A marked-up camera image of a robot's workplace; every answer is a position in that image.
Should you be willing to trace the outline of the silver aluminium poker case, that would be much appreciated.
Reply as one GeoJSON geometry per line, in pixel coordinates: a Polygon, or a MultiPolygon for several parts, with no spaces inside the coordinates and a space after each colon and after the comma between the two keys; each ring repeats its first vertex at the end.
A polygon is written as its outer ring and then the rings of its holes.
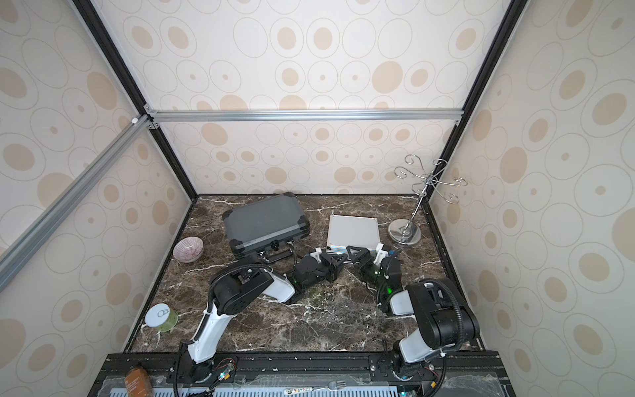
{"type": "Polygon", "coordinates": [[[326,244],[330,251],[346,254],[348,246],[375,251],[379,244],[380,232],[376,218],[346,215],[330,217],[326,244]]]}

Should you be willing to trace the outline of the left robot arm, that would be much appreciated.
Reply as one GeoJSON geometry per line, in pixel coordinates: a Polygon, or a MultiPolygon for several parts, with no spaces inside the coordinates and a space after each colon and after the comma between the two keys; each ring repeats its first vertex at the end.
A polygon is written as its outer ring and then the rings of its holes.
{"type": "Polygon", "coordinates": [[[228,379],[235,360],[230,357],[216,364],[213,359],[231,320],[262,295],[281,304],[297,303],[311,287],[336,281],[347,260],[346,254],[321,248],[299,259],[289,248],[274,255],[251,254],[219,271],[210,281],[207,306],[195,335],[180,346],[173,385],[228,379]]]}

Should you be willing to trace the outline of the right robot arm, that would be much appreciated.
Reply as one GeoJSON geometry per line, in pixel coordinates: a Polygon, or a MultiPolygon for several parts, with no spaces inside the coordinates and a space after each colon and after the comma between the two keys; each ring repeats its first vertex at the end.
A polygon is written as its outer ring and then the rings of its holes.
{"type": "Polygon", "coordinates": [[[480,326],[458,289],[449,279],[421,279],[403,284],[400,249],[382,244],[370,251],[348,246],[347,256],[366,286],[375,292],[377,308],[394,317],[413,316],[417,329],[396,342],[390,352],[393,374],[413,377],[425,362],[458,352],[480,333],[480,326]]]}

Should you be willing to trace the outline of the dark grey poker case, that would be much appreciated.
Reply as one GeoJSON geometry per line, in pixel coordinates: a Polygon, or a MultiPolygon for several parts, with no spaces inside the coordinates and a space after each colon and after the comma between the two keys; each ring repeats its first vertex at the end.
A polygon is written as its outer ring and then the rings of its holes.
{"type": "Polygon", "coordinates": [[[286,192],[232,208],[222,216],[230,249],[237,259],[263,251],[278,251],[286,243],[306,238],[310,222],[298,198],[286,192]]]}

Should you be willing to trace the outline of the chrome hook stand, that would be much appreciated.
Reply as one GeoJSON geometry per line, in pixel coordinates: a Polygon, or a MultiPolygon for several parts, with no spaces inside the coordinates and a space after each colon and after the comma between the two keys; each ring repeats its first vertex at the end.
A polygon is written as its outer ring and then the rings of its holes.
{"type": "Polygon", "coordinates": [[[445,166],[448,165],[448,161],[441,158],[433,162],[433,171],[426,171],[422,159],[414,153],[406,155],[404,162],[406,165],[397,166],[394,169],[394,174],[400,180],[406,180],[408,177],[417,180],[412,183],[411,188],[418,197],[418,201],[409,218],[397,219],[390,223],[388,235],[394,243],[400,246],[413,246],[421,240],[423,235],[415,218],[423,204],[432,197],[433,192],[441,196],[446,203],[456,204],[460,201],[455,193],[442,194],[438,186],[466,187],[468,182],[462,177],[456,177],[452,182],[442,181],[441,175],[445,166]]]}

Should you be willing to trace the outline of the silver fork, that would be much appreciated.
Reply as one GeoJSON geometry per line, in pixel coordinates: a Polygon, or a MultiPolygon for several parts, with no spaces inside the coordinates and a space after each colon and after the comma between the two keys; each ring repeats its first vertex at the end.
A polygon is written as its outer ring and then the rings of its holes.
{"type": "Polygon", "coordinates": [[[327,385],[288,388],[284,390],[284,395],[287,395],[287,396],[300,395],[300,394],[319,391],[319,390],[339,391],[339,390],[344,390],[346,387],[347,387],[347,382],[345,380],[333,380],[333,381],[330,381],[327,385]]]}

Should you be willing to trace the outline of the pink patterned bowl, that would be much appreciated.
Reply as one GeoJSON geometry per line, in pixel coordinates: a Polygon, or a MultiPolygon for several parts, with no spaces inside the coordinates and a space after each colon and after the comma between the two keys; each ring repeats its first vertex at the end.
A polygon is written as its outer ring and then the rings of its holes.
{"type": "Polygon", "coordinates": [[[180,263],[192,263],[203,255],[204,243],[201,238],[187,237],[175,244],[173,258],[180,263]]]}

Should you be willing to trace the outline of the green tin can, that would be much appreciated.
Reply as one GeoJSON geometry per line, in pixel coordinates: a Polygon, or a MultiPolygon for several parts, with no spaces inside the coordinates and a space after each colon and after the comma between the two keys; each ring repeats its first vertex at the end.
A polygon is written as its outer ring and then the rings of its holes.
{"type": "Polygon", "coordinates": [[[178,323],[179,315],[168,304],[156,304],[148,309],[145,325],[158,332],[170,332],[178,323]]]}

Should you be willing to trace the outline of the brown bottle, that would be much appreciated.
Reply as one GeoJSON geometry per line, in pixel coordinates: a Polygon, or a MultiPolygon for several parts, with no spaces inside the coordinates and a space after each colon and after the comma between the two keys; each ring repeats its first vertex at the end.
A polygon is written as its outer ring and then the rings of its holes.
{"type": "Polygon", "coordinates": [[[152,397],[154,390],[146,369],[137,364],[129,369],[124,383],[128,397],[152,397]]]}

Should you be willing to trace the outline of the horizontal aluminium rail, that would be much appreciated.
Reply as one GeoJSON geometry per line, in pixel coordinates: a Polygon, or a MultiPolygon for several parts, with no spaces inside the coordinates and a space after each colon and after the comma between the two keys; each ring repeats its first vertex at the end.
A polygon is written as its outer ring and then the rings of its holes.
{"type": "Polygon", "coordinates": [[[333,122],[392,120],[460,120],[461,109],[319,109],[167,111],[153,110],[157,122],[333,122]]]}

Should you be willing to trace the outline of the diagonal aluminium rail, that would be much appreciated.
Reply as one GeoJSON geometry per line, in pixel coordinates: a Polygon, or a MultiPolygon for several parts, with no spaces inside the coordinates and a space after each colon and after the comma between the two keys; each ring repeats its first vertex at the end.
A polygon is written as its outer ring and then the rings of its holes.
{"type": "Polygon", "coordinates": [[[150,127],[150,117],[139,115],[88,165],[80,176],[1,256],[1,289],[6,289],[61,223],[94,188],[140,132],[150,127]]]}

